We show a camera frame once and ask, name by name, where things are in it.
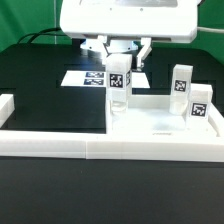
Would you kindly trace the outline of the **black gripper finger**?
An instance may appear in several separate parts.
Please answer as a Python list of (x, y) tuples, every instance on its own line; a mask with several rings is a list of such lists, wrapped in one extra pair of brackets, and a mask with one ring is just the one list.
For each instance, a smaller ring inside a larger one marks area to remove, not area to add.
[(142, 38), (141, 39), (141, 50), (136, 56), (136, 69), (141, 71), (144, 67), (144, 60), (147, 58), (149, 53), (152, 51), (152, 39), (151, 38)]
[(108, 48), (110, 47), (111, 38), (107, 35), (98, 35), (97, 39), (103, 46), (105, 56), (108, 57), (110, 55)]

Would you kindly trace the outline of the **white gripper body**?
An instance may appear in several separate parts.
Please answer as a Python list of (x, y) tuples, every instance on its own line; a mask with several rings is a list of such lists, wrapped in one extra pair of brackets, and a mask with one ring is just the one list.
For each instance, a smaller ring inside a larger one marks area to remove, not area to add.
[(190, 43), (197, 35), (198, 0), (63, 0), (60, 27), (71, 38), (152, 38)]

